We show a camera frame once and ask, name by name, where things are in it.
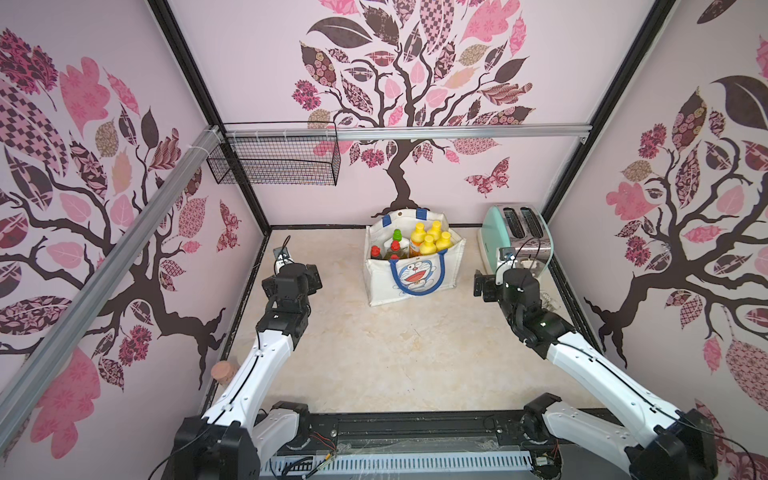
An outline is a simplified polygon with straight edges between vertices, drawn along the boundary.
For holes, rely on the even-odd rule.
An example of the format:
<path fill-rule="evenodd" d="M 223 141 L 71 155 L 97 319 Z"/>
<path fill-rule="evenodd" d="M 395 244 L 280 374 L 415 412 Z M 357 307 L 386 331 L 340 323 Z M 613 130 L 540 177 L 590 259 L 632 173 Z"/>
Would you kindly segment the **white canvas shopping bag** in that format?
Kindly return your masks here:
<path fill-rule="evenodd" d="M 427 232 L 435 220 L 442 222 L 442 232 L 449 231 L 452 235 L 453 245 L 448 250 L 437 251 L 432 255 L 387 259 L 383 244 L 395 229 L 400 229 L 410 241 L 417 223 L 423 223 Z M 371 258 L 372 246 L 382 249 L 383 260 Z M 401 209 L 384 215 L 365 230 L 363 277 L 369 305 L 374 307 L 409 298 L 427 297 L 437 291 L 455 287 L 465 246 L 466 240 L 451 228 L 442 213 L 426 209 Z"/>

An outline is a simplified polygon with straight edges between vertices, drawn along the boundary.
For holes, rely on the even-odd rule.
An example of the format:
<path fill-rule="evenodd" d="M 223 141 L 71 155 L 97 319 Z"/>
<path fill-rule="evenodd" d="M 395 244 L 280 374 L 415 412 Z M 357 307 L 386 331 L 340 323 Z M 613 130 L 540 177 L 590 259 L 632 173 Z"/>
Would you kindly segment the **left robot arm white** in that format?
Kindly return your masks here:
<path fill-rule="evenodd" d="M 262 464 L 282 447 L 308 440 L 307 405 L 282 401 L 260 414 L 307 329 L 309 297 L 322 288 L 316 266 L 286 261 L 278 266 L 262 282 L 267 305 L 240 369 L 204 414 L 185 418 L 177 430 L 168 458 L 174 479 L 257 479 Z"/>

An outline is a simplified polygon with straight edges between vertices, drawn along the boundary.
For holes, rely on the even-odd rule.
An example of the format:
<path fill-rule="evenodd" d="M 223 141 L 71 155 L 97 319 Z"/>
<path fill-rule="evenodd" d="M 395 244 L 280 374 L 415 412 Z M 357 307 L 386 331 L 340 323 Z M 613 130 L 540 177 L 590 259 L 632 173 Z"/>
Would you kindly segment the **orange dish soap bottle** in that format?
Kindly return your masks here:
<path fill-rule="evenodd" d="M 435 245 L 438 252 L 448 250 L 453 245 L 451 233 L 449 231 L 442 232 L 440 237 L 435 241 Z"/>
<path fill-rule="evenodd" d="M 427 230 L 427 235 L 431 236 L 434 242 L 437 242 L 442 236 L 442 222 L 435 220 Z"/>
<path fill-rule="evenodd" d="M 419 254 L 422 256 L 432 255 L 437 252 L 437 246 L 432 235 L 426 235 L 419 246 Z"/>
<path fill-rule="evenodd" d="M 426 230 L 423 223 L 417 223 L 410 236 L 410 255 L 420 255 L 421 245 L 426 237 Z"/>

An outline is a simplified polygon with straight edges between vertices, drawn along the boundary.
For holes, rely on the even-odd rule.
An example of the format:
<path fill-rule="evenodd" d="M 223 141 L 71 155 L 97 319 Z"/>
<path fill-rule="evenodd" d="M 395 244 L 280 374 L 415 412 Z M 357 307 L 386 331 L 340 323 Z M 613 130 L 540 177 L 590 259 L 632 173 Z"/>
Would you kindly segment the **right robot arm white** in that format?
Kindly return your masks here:
<path fill-rule="evenodd" d="M 513 334 L 576 380 L 615 417 L 604 420 L 543 393 L 523 408 L 521 429 L 534 443 L 533 471 L 559 476 L 562 462 L 544 453 L 557 440 L 574 443 L 632 479 L 714 479 L 719 473 L 712 422 L 683 412 L 621 371 L 563 317 L 545 309 L 540 285 L 525 268 L 476 272 L 473 294 L 497 304 Z"/>

